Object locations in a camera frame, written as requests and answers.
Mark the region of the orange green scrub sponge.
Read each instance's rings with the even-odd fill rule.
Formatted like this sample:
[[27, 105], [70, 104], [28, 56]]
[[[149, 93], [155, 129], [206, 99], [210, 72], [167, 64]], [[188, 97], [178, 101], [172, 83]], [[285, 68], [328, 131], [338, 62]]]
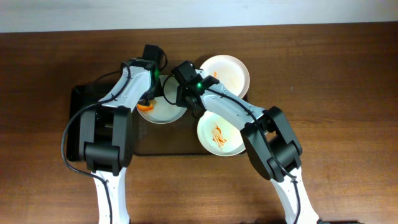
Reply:
[[140, 100], [136, 108], [141, 110], [141, 111], [150, 111], [154, 109], [154, 103], [153, 100]]

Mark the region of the white plate cleaned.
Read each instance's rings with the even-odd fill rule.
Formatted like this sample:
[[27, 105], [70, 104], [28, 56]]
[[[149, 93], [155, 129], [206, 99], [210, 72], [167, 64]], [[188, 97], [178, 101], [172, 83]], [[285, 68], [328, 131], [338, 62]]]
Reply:
[[[171, 102], [176, 102], [178, 82], [174, 77], [170, 77], [164, 85], [166, 98]], [[181, 118], [186, 112], [186, 108], [181, 108], [168, 103], [163, 96], [153, 99], [154, 109], [150, 111], [137, 110], [138, 113], [147, 121], [155, 124], [167, 124]]]
[[240, 131], [219, 115], [206, 111], [197, 124], [201, 145], [210, 153], [229, 157], [245, 151]]

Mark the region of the pink plate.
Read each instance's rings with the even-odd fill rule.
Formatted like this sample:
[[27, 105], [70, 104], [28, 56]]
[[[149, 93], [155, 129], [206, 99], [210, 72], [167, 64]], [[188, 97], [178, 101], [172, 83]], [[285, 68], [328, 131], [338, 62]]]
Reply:
[[205, 60], [200, 69], [202, 77], [217, 78], [231, 93], [243, 98], [249, 90], [250, 76], [245, 64], [230, 55], [216, 55]]

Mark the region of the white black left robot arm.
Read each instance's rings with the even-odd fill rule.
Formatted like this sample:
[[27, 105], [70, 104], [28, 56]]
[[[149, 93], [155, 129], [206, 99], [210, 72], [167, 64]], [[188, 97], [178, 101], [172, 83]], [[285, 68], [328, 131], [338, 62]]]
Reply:
[[79, 157], [96, 184], [100, 223], [129, 223], [125, 180], [132, 161], [132, 112], [155, 96], [159, 59], [133, 58], [121, 64], [119, 80], [80, 118]]

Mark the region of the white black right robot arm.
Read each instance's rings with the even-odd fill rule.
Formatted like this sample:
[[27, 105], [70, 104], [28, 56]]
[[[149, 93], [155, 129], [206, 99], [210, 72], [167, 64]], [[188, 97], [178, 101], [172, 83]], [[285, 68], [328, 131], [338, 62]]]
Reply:
[[177, 104], [212, 112], [239, 130], [253, 168], [274, 186], [287, 223], [321, 223], [302, 180], [302, 147], [284, 113], [234, 95], [216, 78], [178, 78]]

